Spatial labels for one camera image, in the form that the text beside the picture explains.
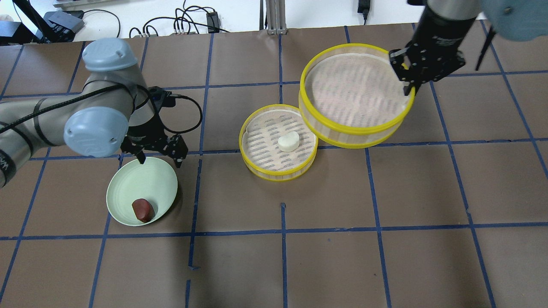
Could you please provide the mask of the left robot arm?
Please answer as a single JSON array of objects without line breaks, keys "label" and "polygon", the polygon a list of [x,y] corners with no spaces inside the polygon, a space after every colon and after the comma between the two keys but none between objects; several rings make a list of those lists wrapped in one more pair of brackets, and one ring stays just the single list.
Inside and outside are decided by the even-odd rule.
[{"label": "left robot arm", "polygon": [[1,104],[1,185],[4,187],[41,148],[68,146],[91,157],[121,151],[145,162],[155,151],[181,166],[188,155],[182,132],[167,135],[159,115],[178,99],[148,87],[129,43],[102,38],[84,48],[90,77],[79,95],[45,96]]}]

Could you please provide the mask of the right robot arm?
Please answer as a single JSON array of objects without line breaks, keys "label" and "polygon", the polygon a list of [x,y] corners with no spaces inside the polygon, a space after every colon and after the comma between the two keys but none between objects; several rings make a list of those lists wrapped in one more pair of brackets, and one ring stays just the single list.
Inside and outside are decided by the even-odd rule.
[{"label": "right robot arm", "polygon": [[389,52],[390,64],[403,93],[439,81],[466,64],[460,45],[479,15],[491,24],[477,68],[496,35],[511,41],[531,41],[548,33],[545,0],[409,0],[423,6],[413,37],[403,49]]}]

